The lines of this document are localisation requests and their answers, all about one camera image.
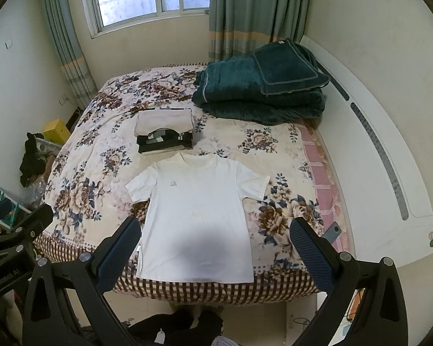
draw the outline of window frame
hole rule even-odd
[[[87,20],[92,38],[104,33],[116,31],[118,29],[123,29],[125,27],[134,26],[140,23],[184,16],[204,16],[209,14],[208,7],[184,9],[183,0],[179,0],[179,2],[180,9],[163,11],[162,0],[156,0],[156,13],[144,14],[143,16],[121,20],[119,22],[104,26],[98,0],[82,0],[85,18]]]

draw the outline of teal curtain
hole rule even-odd
[[[91,76],[82,48],[74,30],[68,0],[40,0],[61,71],[70,85],[79,107],[85,109],[96,96],[97,88]]]
[[[272,41],[300,42],[308,0],[210,0],[209,60],[243,55]]]

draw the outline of metal screw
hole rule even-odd
[[[91,258],[91,254],[89,252],[83,252],[79,256],[81,262],[87,262],[88,260],[90,260],[90,258]]]
[[[43,267],[46,263],[48,263],[48,259],[46,257],[42,257],[38,260],[37,265],[39,267]]]
[[[391,260],[389,257],[384,257],[383,258],[383,263],[385,265],[388,265],[388,267],[391,267],[393,265],[393,260]]]
[[[349,262],[351,260],[351,255],[347,252],[340,252],[340,259],[345,262]]]

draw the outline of bed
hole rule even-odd
[[[53,207],[54,219],[36,246],[54,262],[70,261],[83,251],[93,251],[127,216],[144,223],[148,202],[132,204],[125,185],[152,162],[174,153],[139,154],[134,117],[151,107],[190,107],[194,147],[187,153],[216,153],[271,176],[264,202],[243,202],[254,282],[138,279],[137,253],[133,253],[114,289],[177,303],[252,304],[313,294],[314,283],[288,240],[292,218],[304,217],[319,235],[336,221],[342,233],[334,247],[348,250],[337,186],[315,129],[303,120],[266,127],[202,112],[190,98],[196,73],[203,69],[201,64],[167,66],[106,82],[53,164],[44,200]]]

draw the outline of floor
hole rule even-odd
[[[88,325],[77,294],[74,290],[68,290],[68,294],[80,324]],[[157,313],[172,313],[168,302],[115,292],[107,292],[104,296],[119,320],[133,319],[132,324]],[[285,303],[226,306],[222,318],[223,335],[242,346],[285,345]]]

